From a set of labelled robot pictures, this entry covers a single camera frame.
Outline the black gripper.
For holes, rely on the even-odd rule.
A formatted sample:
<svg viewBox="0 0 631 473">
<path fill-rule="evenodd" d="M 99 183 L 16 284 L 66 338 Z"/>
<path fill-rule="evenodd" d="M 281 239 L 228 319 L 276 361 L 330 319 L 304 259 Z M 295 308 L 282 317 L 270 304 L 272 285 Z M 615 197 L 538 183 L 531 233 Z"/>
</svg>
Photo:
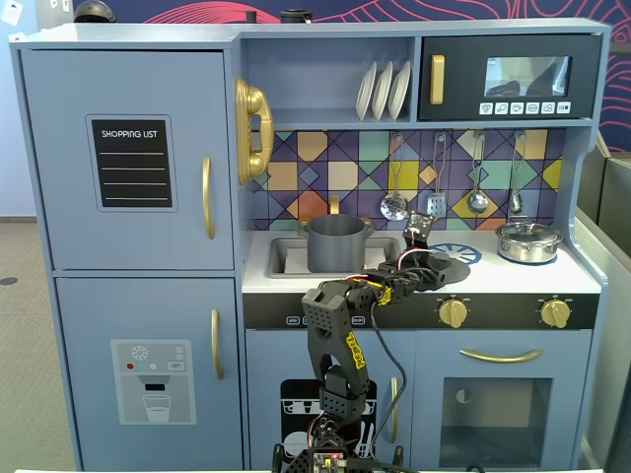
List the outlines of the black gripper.
<svg viewBox="0 0 631 473">
<path fill-rule="evenodd" d="M 446 272 L 452 259 L 443 252 L 406 251 L 386 262 L 387 285 L 396 295 L 410 295 L 443 288 L 448 282 Z"/>
</svg>

